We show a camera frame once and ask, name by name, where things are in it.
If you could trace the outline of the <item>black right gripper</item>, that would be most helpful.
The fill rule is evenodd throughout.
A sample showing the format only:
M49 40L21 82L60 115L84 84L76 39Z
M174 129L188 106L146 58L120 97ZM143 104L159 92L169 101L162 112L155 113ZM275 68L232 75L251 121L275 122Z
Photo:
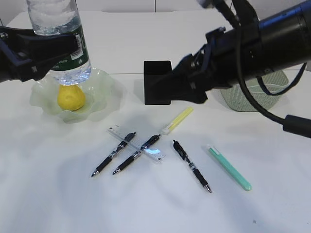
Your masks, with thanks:
M186 56L186 77L179 79L174 72L158 76L151 84L155 97L161 100L185 100L204 103L206 91L228 89L238 83L237 64L242 77L249 80L264 74L263 45L257 26L224 27L206 33L204 44L195 55Z

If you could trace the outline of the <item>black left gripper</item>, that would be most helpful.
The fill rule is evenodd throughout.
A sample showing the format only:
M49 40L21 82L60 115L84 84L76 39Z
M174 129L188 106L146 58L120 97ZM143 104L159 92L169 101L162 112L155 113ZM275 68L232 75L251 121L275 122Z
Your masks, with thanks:
M76 36L34 35L31 29L0 24L0 81L41 80L59 61L78 49Z

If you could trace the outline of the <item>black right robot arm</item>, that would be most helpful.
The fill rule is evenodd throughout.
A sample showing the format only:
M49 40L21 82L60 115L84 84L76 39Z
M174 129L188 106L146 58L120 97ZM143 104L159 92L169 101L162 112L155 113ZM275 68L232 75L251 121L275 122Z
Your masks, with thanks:
M232 29L207 33L206 43L176 67L169 61L145 61L146 105L168 105L173 100L204 103L207 91L231 88L238 82L237 64L249 80L311 59L308 0L262 20L246 0L234 1L234 12L222 0L202 0L200 5L214 5Z

